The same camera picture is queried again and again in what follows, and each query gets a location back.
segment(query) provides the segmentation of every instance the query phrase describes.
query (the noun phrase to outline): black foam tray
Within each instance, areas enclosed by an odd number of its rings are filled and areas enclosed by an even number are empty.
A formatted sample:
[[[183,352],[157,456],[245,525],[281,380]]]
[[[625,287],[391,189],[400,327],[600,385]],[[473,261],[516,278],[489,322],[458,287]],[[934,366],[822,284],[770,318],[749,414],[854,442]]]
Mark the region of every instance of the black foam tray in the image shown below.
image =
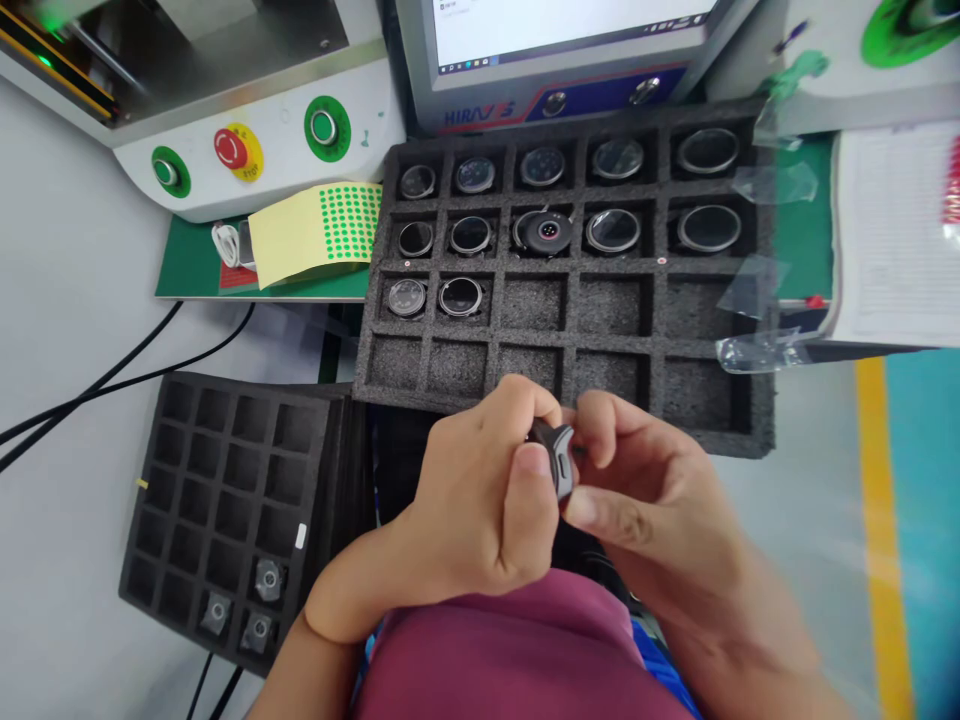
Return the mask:
[[[265,675],[320,570],[375,526],[366,408],[349,392],[166,376],[120,597]],[[254,588],[260,559],[281,567],[275,602]],[[200,624],[210,593],[232,602],[219,635]],[[273,621],[263,653],[240,647],[251,613]]]
[[[501,130],[480,137],[448,137],[395,146],[386,159],[383,204],[370,265],[370,284],[357,357],[354,394],[370,402],[451,413],[470,407],[500,377],[519,372],[551,390],[565,405],[600,388],[689,432],[708,452],[759,458],[774,445],[770,375],[729,375],[716,359],[718,339],[777,326],[717,309],[717,301],[750,253],[772,255],[774,213],[744,200],[732,187],[739,165],[768,165],[772,151],[752,145],[762,107],[753,99],[648,110],[631,116]],[[675,163],[679,143],[701,128],[735,132],[741,152],[720,176],[696,179]],[[604,140],[629,136],[645,151],[641,171],[622,184],[601,184],[590,157]],[[552,145],[566,155],[555,186],[522,185],[518,167],[530,149]],[[464,196],[453,185],[465,159],[493,160],[490,191]],[[434,197],[398,197],[402,173],[432,166]],[[740,239],[713,256],[684,252],[676,223],[684,209],[722,204],[743,222]],[[522,213],[549,205],[569,215],[575,237],[563,257],[530,259],[512,247],[511,228]],[[620,257],[596,257],[585,248],[584,222],[605,208],[635,213],[642,227],[636,247]],[[482,256],[449,250],[458,218],[493,221],[496,242]],[[433,225],[436,241],[424,258],[406,259],[397,236],[408,222]],[[455,319],[437,306],[445,279],[466,275],[484,289],[478,315]],[[428,284],[422,316],[404,320],[386,306],[390,287],[404,277]]]

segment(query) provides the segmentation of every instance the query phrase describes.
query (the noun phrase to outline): black cable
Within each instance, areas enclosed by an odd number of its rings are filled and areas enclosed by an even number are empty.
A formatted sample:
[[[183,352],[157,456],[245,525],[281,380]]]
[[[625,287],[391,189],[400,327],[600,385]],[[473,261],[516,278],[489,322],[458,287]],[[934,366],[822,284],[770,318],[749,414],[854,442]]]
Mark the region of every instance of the black cable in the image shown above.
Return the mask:
[[[233,675],[230,676],[230,682],[228,682],[227,686],[223,689],[223,694],[220,696],[217,706],[213,709],[213,712],[210,713],[210,720],[220,720],[220,716],[223,715],[223,711],[227,709],[227,703],[230,702],[230,696],[233,695],[233,690],[237,687],[237,683],[240,682],[240,676],[242,674],[243,668],[237,665],[237,669],[234,670]]]
[[[15,438],[20,433],[26,432],[27,430],[32,428],[34,425],[39,425],[44,420],[49,420],[51,417],[54,417],[55,415],[63,412],[64,410],[73,411],[74,409],[80,407],[86,402],[90,402],[91,400],[96,400],[98,397],[109,395],[112,392],[116,392],[117,390],[123,390],[124,388],[128,388],[131,385],[136,385],[137,383],[141,383],[146,380],[152,380],[153,378],[160,377],[161,375],[166,375],[167,373],[173,372],[174,370],[179,370],[182,367],[186,367],[187,365],[192,365],[193,363],[199,362],[204,358],[207,358],[210,355],[213,355],[218,350],[221,350],[224,347],[226,347],[228,344],[230,344],[234,340],[234,338],[236,338],[237,335],[240,334],[240,332],[247,326],[247,323],[250,322],[250,317],[253,315],[253,311],[255,308],[256,308],[256,303],[250,303],[250,309],[247,310],[247,314],[244,316],[243,321],[240,323],[239,327],[237,327],[237,329],[234,330],[226,340],[221,342],[219,345],[210,348],[205,353],[201,353],[200,355],[197,355],[196,357],[192,357],[189,360],[184,360],[183,362],[179,362],[176,365],[171,365],[170,367],[163,368],[162,370],[155,370],[154,372],[147,373],[146,375],[140,375],[138,377],[131,378],[130,380],[124,380],[123,382],[119,382],[116,385],[110,385],[108,387],[100,388],[99,390],[95,390],[91,393],[84,393],[80,397],[74,398],[73,400],[68,400],[67,402],[61,403],[56,407],[50,408],[49,410],[44,410],[39,415],[34,415],[29,420],[24,420],[23,422],[17,425],[14,425],[9,430],[6,430],[2,434],[0,434],[0,445],[9,441],[12,438]],[[14,458],[10,457],[10,455],[12,454],[13,452],[10,452],[7,455],[4,455],[3,458],[0,458],[0,472],[3,472],[4,470],[6,470],[10,466],[10,463],[16,460],[15,457]]]
[[[197,709],[197,700],[200,699],[200,690],[203,689],[203,681],[207,679],[207,670],[210,669],[211,660],[213,660],[213,653],[207,653],[207,661],[203,664],[200,681],[197,683],[197,689],[193,691],[193,700],[190,702],[190,711],[187,713],[187,720],[193,720],[193,711]]]
[[[117,373],[123,370],[127,365],[129,365],[133,361],[134,358],[137,357],[137,355],[143,352],[144,348],[146,348],[147,345],[149,345],[151,342],[154,341],[157,335],[159,335],[160,332],[170,323],[170,321],[173,320],[173,316],[177,314],[177,311],[180,310],[180,307],[182,305],[183,305],[183,300],[177,300],[177,302],[174,303],[173,307],[170,308],[170,312],[167,313],[167,316],[163,318],[163,320],[160,321],[160,324],[153,329],[153,332],[147,335],[140,342],[139,345],[137,345],[133,350],[127,353],[126,357],[124,357],[120,362],[118,362],[112,368],[107,370],[107,372],[104,373],[104,375],[99,380],[97,380],[93,385],[91,385],[86,390],[84,390],[83,393],[81,393],[81,395],[94,392],[95,390],[99,390],[108,382],[110,382],[114,378],[114,376],[116,376]],[[67,417],[69,417],[70,413],[72,413],[74,409],[76,408],[73,408],[71,410],[65,410],[61,413],[58,413],[56,416],[47,420],[47,422],[45,422],[41,427],[38,427],[36,430],[34,430],[29,436],[21,440],[20,444],[17,445],[15,448],[13,448],[13,450],[11,450],[10,453],[7,455],[7,457],[9,458],[9,460],[7,460],[7,465],[13,463],[17,458],[23,455],[27,450],[29,450],[38,442],[40,442],[40,440],[42,440],[43,437],[48,432],[50,432],[57,425],[59,425],[64,420],[66,420]]]

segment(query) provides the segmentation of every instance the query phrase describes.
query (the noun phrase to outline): red button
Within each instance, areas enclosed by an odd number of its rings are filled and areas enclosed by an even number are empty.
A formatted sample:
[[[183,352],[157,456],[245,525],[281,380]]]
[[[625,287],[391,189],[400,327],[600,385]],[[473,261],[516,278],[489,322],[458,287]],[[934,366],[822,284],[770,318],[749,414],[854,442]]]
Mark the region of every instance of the red button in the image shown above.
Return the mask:
[[[220,162],[231,170],[240,170],[247,165],[247,147],[232,130],[218,130],[213,136],[213,149]]]

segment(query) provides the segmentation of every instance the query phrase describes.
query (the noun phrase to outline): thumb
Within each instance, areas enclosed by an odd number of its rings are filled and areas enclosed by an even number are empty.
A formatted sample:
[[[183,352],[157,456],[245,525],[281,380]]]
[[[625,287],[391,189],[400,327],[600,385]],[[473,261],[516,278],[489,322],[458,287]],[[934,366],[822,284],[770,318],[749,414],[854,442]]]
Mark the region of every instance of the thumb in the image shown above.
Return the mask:
[[[663,562],[670,553],[670,511],[626,495],[580,485],[567,502],[564,518],[598,540],[650,560]]]
[[[516,580],[513,587],[547,574],[559,518],[547,449],[525,443],[513,454],[503,501],[500,563],[507,577]]]

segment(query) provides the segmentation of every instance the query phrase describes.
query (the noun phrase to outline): hand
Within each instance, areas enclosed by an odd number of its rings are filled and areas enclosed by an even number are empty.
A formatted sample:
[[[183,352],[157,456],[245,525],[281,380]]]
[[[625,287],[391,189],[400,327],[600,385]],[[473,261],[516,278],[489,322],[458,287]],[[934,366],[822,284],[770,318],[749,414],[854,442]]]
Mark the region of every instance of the hand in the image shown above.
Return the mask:
[[[417,582],[408,603],[500,595],[550,569],[556,491],[546,449],[524,442],[537,417],[556,427],[560,405],[507,375],[479,405],[433,426],[416,498],[395,521]]]
[[[691,437],[599,391],[581,396],[566,421],[587,458],[565,518],[601,540],[671,648],[736,648],[793,670],[817,667],[799,609]]]

